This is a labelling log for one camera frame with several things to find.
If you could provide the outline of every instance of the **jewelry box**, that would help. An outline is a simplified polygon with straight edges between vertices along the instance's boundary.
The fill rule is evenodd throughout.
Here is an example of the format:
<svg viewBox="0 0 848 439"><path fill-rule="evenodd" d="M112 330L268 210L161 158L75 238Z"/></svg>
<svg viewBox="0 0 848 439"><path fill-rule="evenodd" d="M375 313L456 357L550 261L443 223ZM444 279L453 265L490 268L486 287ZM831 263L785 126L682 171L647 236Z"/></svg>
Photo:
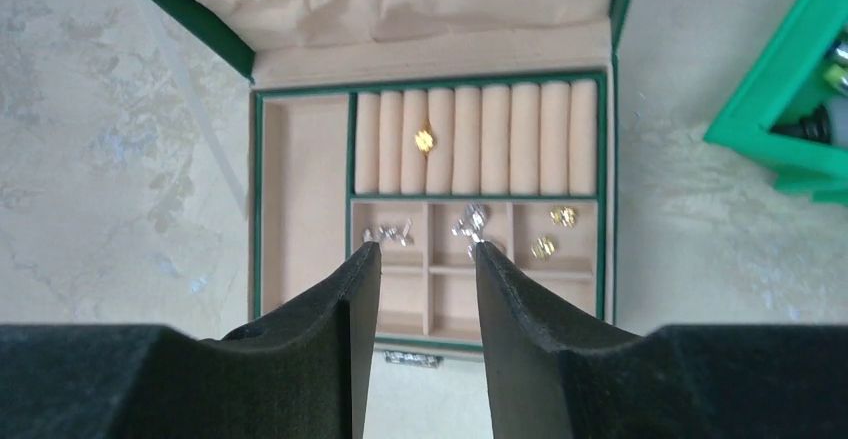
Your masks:
<svg viewBox="0 0 848 439"><path fill-rule="evenodd" d="M253 84L251 314L383 251L377 341L481 350L490 240L614 322L629 0L153 0Z"/></svg>

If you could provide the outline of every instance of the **white marble countertop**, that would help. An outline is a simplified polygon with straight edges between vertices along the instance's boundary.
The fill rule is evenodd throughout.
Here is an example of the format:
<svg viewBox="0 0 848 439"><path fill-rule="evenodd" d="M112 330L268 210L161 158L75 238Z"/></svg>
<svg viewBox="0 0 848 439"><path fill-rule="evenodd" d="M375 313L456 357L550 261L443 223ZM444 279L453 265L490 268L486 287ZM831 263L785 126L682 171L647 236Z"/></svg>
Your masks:
<svg viewBox="0 0 848 439"><path fill-rule="evenodd" d="M621 327L848 318L848 208L780 195L767 171L701 139L793 2L633 0ZM160 322L201 337L243 323L247 222L131 0L0 3L0 321ZM248 86L169 29L246 184ZM376 364L368 436L489 437L485 401L481 364Z"/></svg>

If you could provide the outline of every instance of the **green plastic container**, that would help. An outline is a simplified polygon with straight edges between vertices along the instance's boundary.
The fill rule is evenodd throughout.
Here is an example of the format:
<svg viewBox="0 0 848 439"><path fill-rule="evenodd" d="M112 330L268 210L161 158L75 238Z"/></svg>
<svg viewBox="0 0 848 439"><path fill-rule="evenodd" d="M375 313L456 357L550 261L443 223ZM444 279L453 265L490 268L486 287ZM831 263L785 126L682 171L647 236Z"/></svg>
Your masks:
<svg viewBox="0 0 848 439"><path fill-rule="evenodd" d="M797 0L704 140L773 170L781 192L848 204L848 150L769 132L838 94L823 78L825 54L846 23L848 0Z"/></svg>

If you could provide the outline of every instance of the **storage compartment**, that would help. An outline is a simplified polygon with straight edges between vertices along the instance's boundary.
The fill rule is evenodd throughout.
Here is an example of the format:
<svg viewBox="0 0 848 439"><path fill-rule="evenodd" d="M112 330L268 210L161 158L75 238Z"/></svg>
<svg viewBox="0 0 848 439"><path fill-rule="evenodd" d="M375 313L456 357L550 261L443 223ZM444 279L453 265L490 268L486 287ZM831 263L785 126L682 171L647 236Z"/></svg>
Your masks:
<svg viewBox="0 0 848 439"><path fill-rule="evenodd" d="M566 216L559 224L553 216ZM594 202L533 202L515 206L515 263L534 279L569 277L591 281L597 270L598 216ZM549 257L534 254L549 242Z"/></svg>
<svg viewBox="0 0 848 439"><path fill-rule="evenodd" d="M593 196L598 99L588 78L357 94L358 196Z"/></svg>
<svg viewBox="0 0 848 439"><path fill-rule="evenodd" d="M474 239L454 234L469 203L430 203L432 212L432 255L430 271L436 274L463 274L474 276L474 261L470 246ZM478 237L500 246L510 254L512 242L512 203L490 202L477 204L485 212L485 225Z"/></svg>
<svg viewBox="0 0 848 439"><path fill-rule="evenodd" d="M367 239L379 242L383 252L378 331L394 338L479 343L469 251L480 240L500 246L528 276L596 314L597 211L592 200L353 199L352 248L362 245L368 231ZM531 252L539 237L556 245L546 259Z"/></svg>
<svg viewBox="0 0 848 439"><path fill-rule="evenodd" d="M423 332L427 297L423 271L383 273L377 332L391 337L416 337Z"/></svg>
<svg viewBox="0 0 848 439"><path fill-rule="evenodd" d="M428 228L425 207L419 202L352 202L350 234L351 250L365 239L380 243L384 273L420 273L424 268Z"/></svg>
<svg viewBox="0 0 848 439"><path fill-rule="evenodd" d="M348 95L265 101L262 115L262 309L327 277L345 259Z"/></svg>

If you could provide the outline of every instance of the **gold flower charm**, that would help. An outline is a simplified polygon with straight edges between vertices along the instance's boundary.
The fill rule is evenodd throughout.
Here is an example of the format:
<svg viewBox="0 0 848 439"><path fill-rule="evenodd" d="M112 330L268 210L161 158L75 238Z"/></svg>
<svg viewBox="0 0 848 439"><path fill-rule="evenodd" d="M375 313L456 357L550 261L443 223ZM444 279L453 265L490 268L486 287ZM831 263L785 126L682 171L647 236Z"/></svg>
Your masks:
<svg viewBox="0 0 848 439"><path fill-rule="evenodd" d="M433 139L433 135L430 134L429 128L425 127L415 134L415 146L424 154L430 152L434 145L436 145L436 141Z"/></svg>
<svg viewBox="0 0 848 439"><path fill-rule="evenodd" d="M558 226L574 227L577 224L577 211L571 207L555 207L551 209L551 220Z"/></svg>
<svg viewBox="0 0 848 439"><path fill-rule="evenodd" d="M549 237L544 236L536 239L531 251L533 252L533 257L536 259L545 260L553 255L556 251L556 246L554 245L554 241L552 241Z"/></svg>

